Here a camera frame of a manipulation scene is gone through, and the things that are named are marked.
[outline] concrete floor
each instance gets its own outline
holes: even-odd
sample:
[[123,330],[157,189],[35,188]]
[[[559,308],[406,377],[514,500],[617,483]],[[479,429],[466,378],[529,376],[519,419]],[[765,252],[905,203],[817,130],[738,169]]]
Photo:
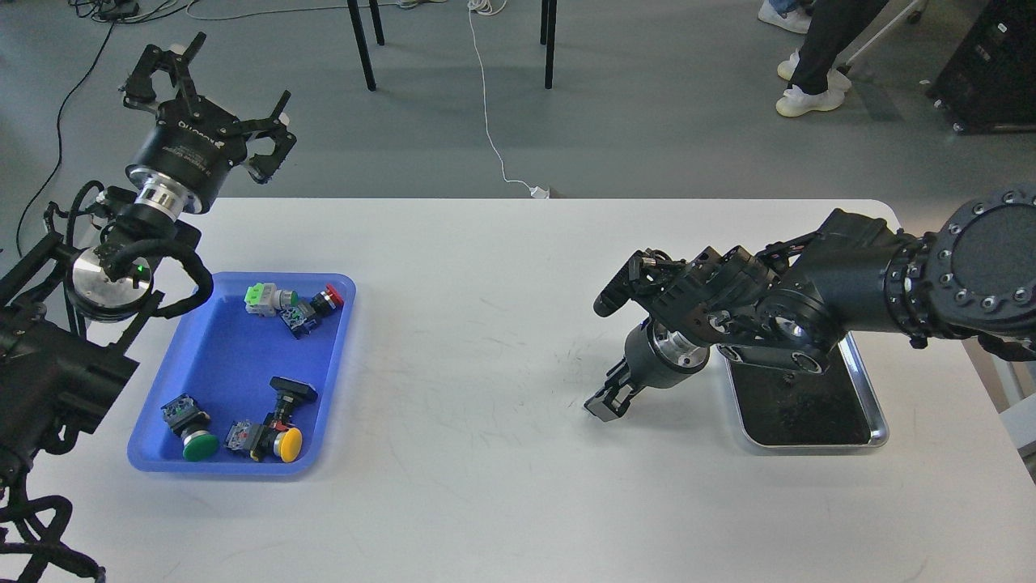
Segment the concrete floor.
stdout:
[[[903,4],[894,0],[879,22]],[[754,1],[562,0],[549,91],[539,2],[511,0],[474,24],[510,177],[568,197],[876,198],[920,232],[969,197],[1036,178],[1036,135],[957,136],[923,94],[981,5],[933,1],[921,23],[898,27],[854,67],[842,108],[798,119],[773,106],[784,87],[776,65],[802,37],[759,23]],[[283,6],[205,0],[193,11]],[[371,48],[376,92],[364,86],[345,10],[229,22],[180,12],[116,27],[66,107],[64,165],[30,210],[23,244],[41,234],[48,199],[66,205],[90,178],[128,185],[122,169],[152,121],[123,109],[116,89],[145,45],[185,45],[199,30],[208,34],[192,65],[201,93],[243,117],[266,114],[284,88],[293,93],[298,146],[284,168],[262,186],[238,170],[222,196],[527,196],[502,181],[484,135],[464,3],[385,6],[382,16],[387,45]],[[15,221],[54,164],[58,106],[106,31],[56,0],[0,3],[0,246],[13,246]],[[0,266],[13,258],[0,254]]]

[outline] metal tray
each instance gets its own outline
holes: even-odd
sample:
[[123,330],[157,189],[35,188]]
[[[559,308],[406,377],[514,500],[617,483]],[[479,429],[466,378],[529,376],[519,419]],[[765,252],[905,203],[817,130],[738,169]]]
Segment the metal tray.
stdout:
[[788,374],[727,361],[742,433],[754,447],[777,454],[850,454],[888,441],[853,337],[838,344],[822,376]]

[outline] white table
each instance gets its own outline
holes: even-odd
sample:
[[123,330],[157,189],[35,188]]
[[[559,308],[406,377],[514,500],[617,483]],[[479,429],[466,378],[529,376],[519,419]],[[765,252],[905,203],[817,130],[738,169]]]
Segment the white table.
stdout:
[[[633,250],[754,251],[834,206],[892,215],[860,200],[221,199],[190,217],[211,270],[356,282],[317,464],[290,480],[133,469],[125,442],[175,329],[152,321],[97,434],[40,455],[29,493],[70,498],[65,541],[122,582],[1032,581],[1036,489],[958,343],[856,337],[891,431],[869,455],[755,455],[715,355],[621,420],[583,411],[644,316],[592,311]],[[171,298],[188,291],[174,272],[157,273]]]

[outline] power cord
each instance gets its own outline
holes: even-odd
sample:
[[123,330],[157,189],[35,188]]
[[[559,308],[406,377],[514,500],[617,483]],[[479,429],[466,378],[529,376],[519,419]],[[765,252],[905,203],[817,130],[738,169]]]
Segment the power cord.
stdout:
[[494,9],[490,4],[490,0],[468,0],[467,2],[467,24],[471,27],[471,43],[474,46],[474,55],[479,57],[479,70],[482,72],[482,114],[486,121],[486,138],[489,139],[489,146],[496,152],[496,158],[500,161],[500,175],[503,176],[505,182],[525,184],[533,198],[548,198],[550,193],[542,186],[530,186],[525,180],[508,178],[507,169],[503,167],[503,155],[496,148],[496,144],[493,143],[493,136],[489,133],[489,97],[486,94],[486,65],[482,62],[482,52],[479,51],[479,39],[474,34],[474,17],[472,14],[478,13],[484,17],[498,14],[507,4],[507,0],[503,0],[503,4],[499,8]]
[[[424,2],[441,3],[447,0],[395,0],[392,2],[378,2],[378,6],[399,6],[400,8],[407,9],[407,8],[412,8],[418,4]],[[191,8],[199,2],[201,2],[201,0],[190,0],[188,2],[188,5],[185,6],[186,10],[184,10],[183,13],[199,21],[232,21],[237,19],[247,19],[249,17],[259,17],[263,14],[283,14],[287,12],[310,12],[314,10],[341,10],[349,7],[348,4],[336,4],[334,6],[316,6],[313,8],[281,8],[277,10],[262,10],[259,12],[248,12],[244,14],[234,14],[230,17],[199,17],[191,12]],[[369,8],[370,4],[361,5],[359,7]]]
[[480,17],[492,17],[500,13],[500,10],[508,5],[508,0],[503,0],[499,8],[493,8],[492,0],[467,0],[467,9],[478,12]]
[[90,68],[86,69],[86,74],[83,75],[83,78],[79,80],[79,83],[76,83],[76,86],[73,87],[70,91],[68,91],[68,94],[65,95],[64,99],[61,100],[61,107],[58,108],[58,118],[57,122],[55,123],[58,130],[58,161],[56,164],[54,164],[54,169],[51,170],[50,175],[47,176],[46,180],[44,180],[42,185],[39,186],[39,190],[36,191],[36,194],[32,195],[32,198],[29,199],[29,202],[25,204],[25,208],[22,209],[22,215],[19,216],[18,218],[18,228],[15,229],[15,249],[18,251],[19,257],[24,256],[24,253],[22,252],[22,224],[25,222],[25,215],[29,212],[29,208],[32,206],[32,203],[35,202],[37,198],[39,198],[40,194],[44,193],[44,190],[47,187],[47,184],[51,183],[51,179],[54,178],[55,174],[57,174],[58,168],[61,167],[61,162],[64,154],[63,141],[61,138],[61,115],[64,113],[64,107],[68,103],[68,99],[71,97],[73,93],[75,93],[76,90],[83,85],[86,79],[90,77],[90,74],[93,72],[93,69],[97,66],[97,61],[100,60],[100,54],[105,52],[105,47],[108,46],[108,40],[112,37],[112,31],[115,30],[115,24],[116,24],[115,22],[112,22],[111,26],[108,27],[108,34],[105,35],[105,40],[100,43],[100,48],[97,49],[97,54],[93,57],[93,62],[90,63]]
[[[115,10],[113,8],[105,8],[106,0],[66,0],[69,6],[76,8],[76,16],[81,19],[90,19],[93,22],[100,23],[115,23],[115,24],[144,24],[148,22],[154,22],[160,19],[164,19],[168,16],[175,14],[180,10],[186,8],[186,4],[176,7],[180,0],[164,0],[162,4],[159,4],[157,8],[154,8],[150,12],[144,14],[128,14],[124,17],[113,17]],[[162,12],[168,8],[175,8],[167,12]]]

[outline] chair leg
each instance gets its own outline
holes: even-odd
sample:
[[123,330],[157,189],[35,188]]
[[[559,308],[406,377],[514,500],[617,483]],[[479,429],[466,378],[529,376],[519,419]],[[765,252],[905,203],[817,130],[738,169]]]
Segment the chair leg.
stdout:
[[374,38],[378,46],[385,46],[385,35],[381,30],[381,8],[378,8],[377,0],[371,0],[371,20],[374,21]]
[[364,35],[364,23],[359,21],[359,5],[356,0],[347,0],[349,4],[349,20],[352,21],[352,32],[356,36],[356,49],[359,51],[359,63],[364,65],[364,78],[367,88],[374,91],[378,88],[374,82],[374,70],[371,68],[371,55],[367,52],[367,36]]
[[557,24],[557,0],[546,0],[547,5],[547,70],[543,86],[550,89],[554,86],[554,26]]
[[540,43],[547,43],[547,2],[549,0],[543,0],[540,6]]

